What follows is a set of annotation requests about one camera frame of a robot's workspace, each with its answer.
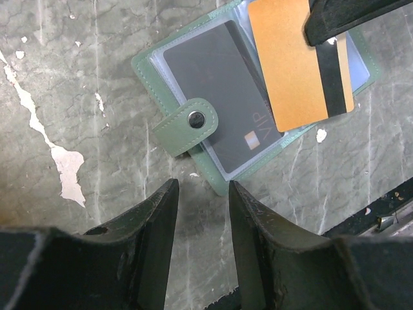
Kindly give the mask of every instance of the card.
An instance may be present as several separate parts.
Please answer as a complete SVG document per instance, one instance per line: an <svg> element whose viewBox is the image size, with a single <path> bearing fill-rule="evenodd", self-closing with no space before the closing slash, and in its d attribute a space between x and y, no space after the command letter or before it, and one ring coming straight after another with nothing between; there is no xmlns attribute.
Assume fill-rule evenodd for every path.
<svg viewBox="0 0 413 310"><path fill-rule="evenodd" d="M345 35L309 47L308 0L256 0L248 11L279 131L354 109Z"/></svg>
<svg viewBox="0 0 413 310"><path fill-rule="evenodd" d="M203 98L219 125L209 144L227 174L283 136L276 128L267 89L233 21L163 52L186 100Z"/></svg>

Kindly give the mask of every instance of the wallet strap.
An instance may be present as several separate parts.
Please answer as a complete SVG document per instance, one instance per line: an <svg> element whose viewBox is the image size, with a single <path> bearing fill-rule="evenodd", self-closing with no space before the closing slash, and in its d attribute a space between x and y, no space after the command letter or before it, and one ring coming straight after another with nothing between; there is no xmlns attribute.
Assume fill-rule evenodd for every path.
<svg viewBox="0 0 413 310"><path fill-rule="evenodd" d="M154 128L163 148L173 157L195 147L215 132L218 115L200 98L188 100Z"/></svg>

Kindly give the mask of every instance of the black snap button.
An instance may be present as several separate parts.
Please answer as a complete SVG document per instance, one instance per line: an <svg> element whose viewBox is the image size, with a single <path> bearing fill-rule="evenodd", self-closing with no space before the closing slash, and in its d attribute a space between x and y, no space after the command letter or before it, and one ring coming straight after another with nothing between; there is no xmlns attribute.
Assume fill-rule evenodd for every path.
<svg viewBox="0 0 413 310"><path fill-rule="evenodd" d="M188 116L188 123L194 129L200 129L205 125L205 115L200 111L193 111Z"/></svg>

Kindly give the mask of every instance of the card chip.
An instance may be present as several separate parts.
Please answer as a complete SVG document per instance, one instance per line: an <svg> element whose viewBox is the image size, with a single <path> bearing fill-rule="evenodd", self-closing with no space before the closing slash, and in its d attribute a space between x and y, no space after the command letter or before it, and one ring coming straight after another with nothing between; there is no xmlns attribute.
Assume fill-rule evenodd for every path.
<svg viewBox="0 0 413 310"><path fill-rule="evenodd" d="M258 140L258 137L256 135L255 131L250 132L245 136L245 141L247 142L248 146L250 147L250 150L254 150L257 147L260 146L260 142Z"/></svg>

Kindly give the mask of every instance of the gray surface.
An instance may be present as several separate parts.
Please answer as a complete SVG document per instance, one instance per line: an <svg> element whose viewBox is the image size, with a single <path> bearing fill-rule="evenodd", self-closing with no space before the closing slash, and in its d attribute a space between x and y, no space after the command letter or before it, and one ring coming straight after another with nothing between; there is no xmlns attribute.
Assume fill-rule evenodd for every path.
<svg viewBox="0 0 413 310"><path fill-rule="evenodd" d="M190 158L169 158L157 146L147 128L161 113L130 60L215 7L216 0L0 0L0 50L31 93L49 138L85 157L78 176L86 197L84 209L59 196L50 149L28 126L30 115L1 71L0 224L81 233L178 178L166 309L202 309L237 285L227 199L203 178L190 177L196 172ZM243 182L262 202L317 233L413 176L413 6L363 31L383 67L381 81L356 98L356 111L319 124ZM26 56L18 60L16 50ZM328 135L317 144L321 128Z"/></svg>

